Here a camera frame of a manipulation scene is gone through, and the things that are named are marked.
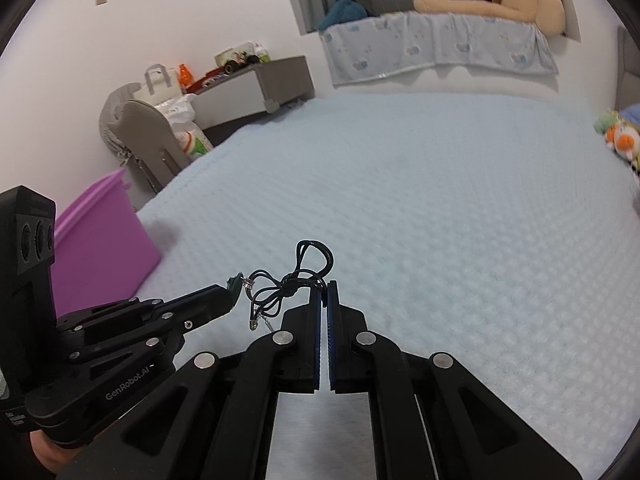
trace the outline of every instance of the toy car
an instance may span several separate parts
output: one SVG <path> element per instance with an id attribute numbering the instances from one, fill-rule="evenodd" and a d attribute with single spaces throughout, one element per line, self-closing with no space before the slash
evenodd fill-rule
<path id="1" fill-rule="evenodd" d="M 234 52 L 224 64 L 225 74 L 232 74 L 237 72 L 245 66 L 260 63 L 260 58 L 255 54 L 247 54 L 246 52 Z"/>

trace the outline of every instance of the human hand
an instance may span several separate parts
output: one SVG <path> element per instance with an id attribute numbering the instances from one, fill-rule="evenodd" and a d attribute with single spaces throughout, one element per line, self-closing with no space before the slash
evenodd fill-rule
<path id="1" fill-rule="evenodd" d="M 32 431 L 29 435 L 31 448 L 40 463 L 52 473 L 58 474 L 80 453 L 84 446 L 77 449 L 63 449 L 57 446 L 41 430 Z"/>

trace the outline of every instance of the bed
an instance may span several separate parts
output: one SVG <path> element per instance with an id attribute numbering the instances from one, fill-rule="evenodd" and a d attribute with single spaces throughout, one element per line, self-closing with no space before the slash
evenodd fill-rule
<path id="1" fill-rule="evenodd" d="M 628 167 L 551 104 L 341 94 L 244 127 L 145 206 L 164 258 L 138 295 L 283 276 L 320 240 L 370 329 L 455 355 L 596 480 L 640 418 L 639 214 Z M 248 317 L 242 298 L 175 364 L 244 350 L 268 331 Z M 323 353 L 321 391 L 281 396 L 267 478 L 375 477 L 367 398 L 334 396 L 326 370 Z"/>

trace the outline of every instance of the screw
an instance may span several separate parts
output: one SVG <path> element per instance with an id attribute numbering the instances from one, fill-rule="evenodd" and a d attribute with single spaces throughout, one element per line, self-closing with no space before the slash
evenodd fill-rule
<path id="1" fill-rule="evenodd" d="M 193 360 L 193 364 L 195 364 L 198 368 L 203 370 L 204 368 L 211 368 L 213 363 L 216 362 L 216 357 L 213 354 L 208 352 L 203 352 L 202 354 L 196 355 Z"/>
<path id="2" fill-rule="evenodd" d="M 433 364 L 438 368 L 451 368 L 453 366 L 453 357 L 449 354 L 436 354 L 433 356 Z"/>
<path id="3" fill-rule="evenodd" d="M 276 345 L 288 345 L 293 341 L 293 334 L 291 332 L 287 332 L 286 330 L 280 330 L 273 334 L 273 342 Z"/>
<path id="4" fill-rule="evenodd" d="M 373 345 L 376 342 L 376 335 L 371 332 L 360 332 L 356 336 L 356 341 L 361 345 Z"/>

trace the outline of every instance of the purple plastic box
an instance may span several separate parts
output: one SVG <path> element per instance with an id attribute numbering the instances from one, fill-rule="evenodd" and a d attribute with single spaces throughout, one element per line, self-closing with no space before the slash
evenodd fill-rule
<path id="1" fill-rule="evenodd" d="M 160 253 L 113 171 L 91 185 L 56 219 L 51 284 L 58 317 L 130 298 Z"/>

